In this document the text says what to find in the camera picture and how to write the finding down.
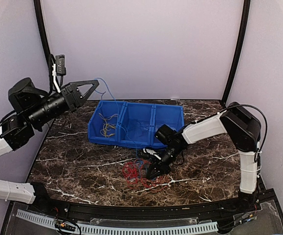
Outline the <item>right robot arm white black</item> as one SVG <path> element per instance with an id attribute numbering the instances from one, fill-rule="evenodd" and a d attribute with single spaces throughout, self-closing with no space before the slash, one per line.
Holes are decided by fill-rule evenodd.
<path id="1" fill-rule="evenodd" d="M 168 125 L 161 125 L 155 137 L 166 148 L 153 154 L 146 174 L 152 180 L 171 171 L 170 165 L 189 145 L 198 141 L 227 134 L 240 158 L 240 186 L 244 193 L 234 202 L 238 212 L 245 212 L 253 205 L 253 194 L 257 188 L 260 171 L 261 151 L 266 135 L 261 134 L 261 122 L 248 111 L 250 105 L 231 103 L 227 108 L 204 119 L 195 120 L 176 131 Z"/>

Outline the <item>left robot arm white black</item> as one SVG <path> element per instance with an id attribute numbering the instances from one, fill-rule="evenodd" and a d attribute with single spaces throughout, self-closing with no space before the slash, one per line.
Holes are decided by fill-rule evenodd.
<path id="1" fill-rule="evenodd" d="M 66 111 L 82 107 L 99 86 L 97 80 L 71 82 L 55 93 L 37 89 L 31 78 L 20 80 L 8 91 L 14 108 L 0 121 L 0 156 L 16 151 L 28 143 L 34 131 Z M 35 204 L 43 213 L 50 213 L 54 203 L 47 198 L 42 183 L 15 183 L 0 180 L 0 199 Z"/>

